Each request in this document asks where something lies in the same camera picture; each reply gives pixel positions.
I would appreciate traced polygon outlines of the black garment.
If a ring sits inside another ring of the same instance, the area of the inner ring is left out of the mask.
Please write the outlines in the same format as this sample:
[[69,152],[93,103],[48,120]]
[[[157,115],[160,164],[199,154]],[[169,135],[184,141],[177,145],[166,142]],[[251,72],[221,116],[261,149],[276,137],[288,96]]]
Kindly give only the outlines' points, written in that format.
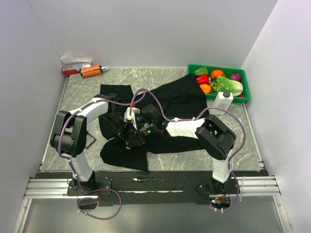
[[[139,109],[152,104],[158,108],[159,100],[164,114],[168,118],[193,118],[207,107],[206,97],[193,74],[164,84],[154,90],[152,97],[138,95],[141,101],[136,103]],[[103,117],[99,117],[99,126],[104,138],[108,140],[103,146],[100,157],[105,164],[147,171],[147,154],[166,154],[203,149],[202,144],[194,138],[169,137],[152,134],[147,137],[145,145],[128,150],[126,143],[114,132],[113,127]]]

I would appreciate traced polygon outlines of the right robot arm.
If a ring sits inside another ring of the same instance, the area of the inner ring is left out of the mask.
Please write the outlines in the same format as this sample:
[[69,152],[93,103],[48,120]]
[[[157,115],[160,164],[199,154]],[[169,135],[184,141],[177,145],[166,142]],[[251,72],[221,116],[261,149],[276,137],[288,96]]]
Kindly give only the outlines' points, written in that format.
[[136,115],[129,130],[127,146],[155,146],[164,152],[206,150],[213,160],[211,184],[214,194],[227,191],[231,179],[230,156],[236,135],[215,115],[206,118],[165,119],[152,104]]

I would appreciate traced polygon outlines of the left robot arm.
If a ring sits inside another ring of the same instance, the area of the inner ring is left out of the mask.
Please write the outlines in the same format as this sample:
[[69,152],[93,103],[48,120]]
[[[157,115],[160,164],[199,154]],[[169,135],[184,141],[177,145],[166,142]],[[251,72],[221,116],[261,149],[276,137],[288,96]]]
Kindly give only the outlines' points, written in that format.
[[98,117],[111,114],[113,105],[130,106],[129,103],[117,102],[115,97],[98,94],[75,110],[56,114],[50,145],[67,161],[74,186],[85,195],[96,192],[95,172],[85,156],[87,126]]

